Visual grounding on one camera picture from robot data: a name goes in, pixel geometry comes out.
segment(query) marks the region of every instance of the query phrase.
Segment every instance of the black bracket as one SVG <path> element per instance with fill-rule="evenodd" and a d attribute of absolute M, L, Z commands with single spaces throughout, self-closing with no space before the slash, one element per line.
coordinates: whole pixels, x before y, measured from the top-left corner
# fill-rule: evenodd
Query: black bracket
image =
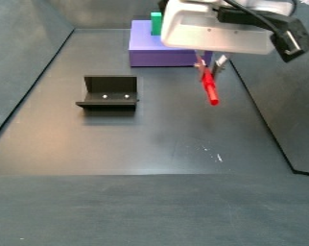
<path fill-rule="evenodd" d="M 89 110 L 99 108 L 137 107 L 137 77 L 134 76 L 85 76 L 87 94 L 75 104 Z"/>

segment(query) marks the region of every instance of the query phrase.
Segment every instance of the gray floor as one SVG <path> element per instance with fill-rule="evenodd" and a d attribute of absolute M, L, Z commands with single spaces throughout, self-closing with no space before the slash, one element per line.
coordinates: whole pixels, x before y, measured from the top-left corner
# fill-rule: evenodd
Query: gray floor
<path fill-rule="evenodd" d="M 309 177 L 0 177 L 0 246 L 309 246 Z"/>
<path fill-rule="evenodd" d="M 77 30 L 0 135 L 0 175 L 288 174 L 230 67 L 221 105 L 194 68 L 129 68 L 129 30 Z M 138 76 L 134 115 L 85 113 L 83 75 Z"/>

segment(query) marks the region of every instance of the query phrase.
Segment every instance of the red stick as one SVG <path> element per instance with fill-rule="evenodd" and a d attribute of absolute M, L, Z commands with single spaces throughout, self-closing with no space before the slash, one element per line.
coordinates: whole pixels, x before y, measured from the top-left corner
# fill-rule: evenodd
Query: red stick
<path fill-rule="evenodd" d="M 210 69 L 205 68 L 203 75 L 202 75 L 202 85 L 207 93 L 207 99 L 213 106 L 219 103 L 219 95 L 217 92 L 215 81 L 210 73 Z"/>

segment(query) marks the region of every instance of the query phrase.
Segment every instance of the green block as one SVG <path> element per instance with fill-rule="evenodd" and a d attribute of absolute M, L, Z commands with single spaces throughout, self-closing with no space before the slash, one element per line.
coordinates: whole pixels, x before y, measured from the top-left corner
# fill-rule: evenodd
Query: green block
<path fill-rule="evenodd" d="M 162 25 L 162 15 L 161 12 L 151 12 L 151 35 L 159 36 Z"/>

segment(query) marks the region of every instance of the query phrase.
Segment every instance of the black cable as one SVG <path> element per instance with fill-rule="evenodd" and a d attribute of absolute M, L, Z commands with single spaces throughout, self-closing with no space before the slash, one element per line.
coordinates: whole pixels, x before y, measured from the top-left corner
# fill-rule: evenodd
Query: black cable
<path fill-rule="evenodd" d="M 258 13 L 247 9 L 243 5 L 237 3 L 233 0 L 223 0 L 230 6 L 233 6 L 235 9 L 240 10 L 242 12 L 250 14 L 258 21 L 260 21 L 270 29 L 270 31 L 275 34 L 276 37 L 282 37 L 282 34 L 279 32 L 279 29 L 272 25 L 272 23 L 263 18 Z"/>
<path fill-rule="evenodd" d="M 294 14 L 294 12 L 296 11 L 296 7 L 298 7 L 298 2 L 296 0 L 291 0 L 291 14 L 290 16 Z"/>

